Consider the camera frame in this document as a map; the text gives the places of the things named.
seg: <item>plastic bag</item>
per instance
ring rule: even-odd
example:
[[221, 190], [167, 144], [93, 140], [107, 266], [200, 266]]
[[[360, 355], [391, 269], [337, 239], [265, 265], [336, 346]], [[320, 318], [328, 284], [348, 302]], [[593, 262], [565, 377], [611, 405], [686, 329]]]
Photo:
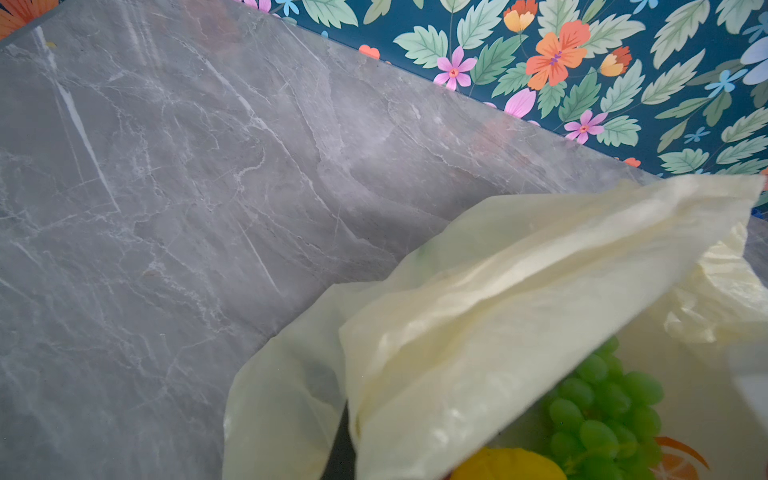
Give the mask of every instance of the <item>plastic bag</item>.
[[[762, 186], [686, 176], [484, 200], [386, 280], [329, 288], [240, 370], [224, 478], [319, 478], [348, 399], [359, 480], [437, 480], [635, 317], [643, 340], [622, 345], [649, 359], [636, 368], [668, 391], [698, 368], [681, 395], [696, 404], [727, 390], [724, 412], [741, 409], [742, 422], [720, 348], [768, 338], [768, 290], [741, 257]], [[669, 379], [653, 363], [662, 348]], [[726, 462], [737, 447], [717, 436], [732, 419], [708, 426], [720, 400], [701, 403], [706, 420], [673, 422], [670, 397], [662, 434], [697, 422]], [[756, 425], [738, 428], [764, 441]]]

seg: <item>yellow fruit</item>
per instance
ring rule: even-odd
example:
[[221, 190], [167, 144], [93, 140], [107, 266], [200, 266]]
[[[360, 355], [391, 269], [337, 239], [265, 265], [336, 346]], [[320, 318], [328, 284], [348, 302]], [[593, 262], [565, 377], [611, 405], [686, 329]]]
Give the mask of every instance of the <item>yellow fruit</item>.
[[523, 449], [481, 449], [450, 476], [451, 480], [566, 480], [558, 464]]

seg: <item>orange flower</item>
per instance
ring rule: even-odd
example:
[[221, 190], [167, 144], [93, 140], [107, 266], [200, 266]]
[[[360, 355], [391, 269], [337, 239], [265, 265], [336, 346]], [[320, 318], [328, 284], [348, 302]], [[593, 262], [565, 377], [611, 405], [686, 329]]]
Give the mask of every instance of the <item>orange flower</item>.
[[0, 0], [0, 40], [58, 5], [58, 0]]
[[600, 65], [600, 73], [606, 77], [616, 77], [627, 72], [627, 67], [632, 62], [632, 55], [629, 54], [629, 47], [621, 47], [605, 55], [603, 63]]
[[504, 25], [514, 33], [520, 33], [533, 22], [536, 12], [536, 0], [517, 0], [512, 8], [504, 12]]
[[589, 40], [589, 25], [580, 21], [568, 22], [560, 30], [560, 39], [551, 31], [536, 45], [536, 51], [541, 55], [528, 59], [525, 74], [534, 75], [528, 81], [528, 86], [541, 90], [549, 79], [549, 84], [555, 86], [568, 78], [568, 68], [576, 68], [587, 55], [586, 48], [577, 48]]

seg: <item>blue flower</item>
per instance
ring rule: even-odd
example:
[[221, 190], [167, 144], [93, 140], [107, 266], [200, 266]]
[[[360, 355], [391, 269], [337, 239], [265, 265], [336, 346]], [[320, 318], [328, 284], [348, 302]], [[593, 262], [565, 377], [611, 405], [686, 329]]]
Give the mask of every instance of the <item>blue flower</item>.
[[760, 14], [759, 17], [757, 17], [757, 21], [760, 22], [759, 25], [755, 25], [754, 27], [749, 27], [747, 30], [744, 30], [744, 33], [742, 35], [749, 35], [750, 33], [752, 36], [750, 37], [750, 43], [753, 43], [755, 40], [760, 38], [760, 36], [763, 33], [768, 34], [768, 12], [763, 12]]
[[295, 4], [295, 3], [293, 3], [293, 0], [277, 0], [277, 3], [283, 3], [283, 4], [285, 4], [285, 5], [283, 6], [283, 15], [285, 15], [286, 17], [287, 17], [288, 15], [290, 15], [290, 12], [288, 11], [288, 8], [290, 8], [291, 10], [293, 10], [293, 13], [295, 13], [296, 15], [298, 15], [298, 14], [299, 14], [299, 7], [298, 7], [298, 6], [296, 6], [296, 4]]
[[695, 134], [688, 134], [688, 135], [686, 135], [685, 138], [687, 138], [688, 140], [686, 140], [683, 143], [687, 144], [687, 143], [690, 143], [691, 141], [701, 141], [701, 138], [704, 135], [709, 135], [709, 134], [710, 134], [710, 132], [704, 131], [704, 127], [699, 127], [699, 129], [696, 130]]
[[637, 8], [632, 12], [632, 15], [638, 13], [640, 10], [645, 8], [645, 5], [648, 5], [650, 8], [656, 8], [659, 5], [659, 0], [629, 0], [632, 3], [638, 3], [640, 4], [637, 6]]
[[710, 83], [706, 87], [704, 87], [705, 90], [712, 90], [712, 93], [709, 94], [709, 98], [715, 98], [717, 94], [720, 93], [721, 90], [725, 89], [727, 92], [732, 92], [734, 88], [736, 88], [736, 85], [734, 85], [733, 81], [738, 80], [739, 78], [742, 78], [746, 74], [746, 68], [742, 68], [735, 74], [731, 75], [730, 70], [723, 70], [720, 73], [720, 81], [715, 81], [714, 83]]

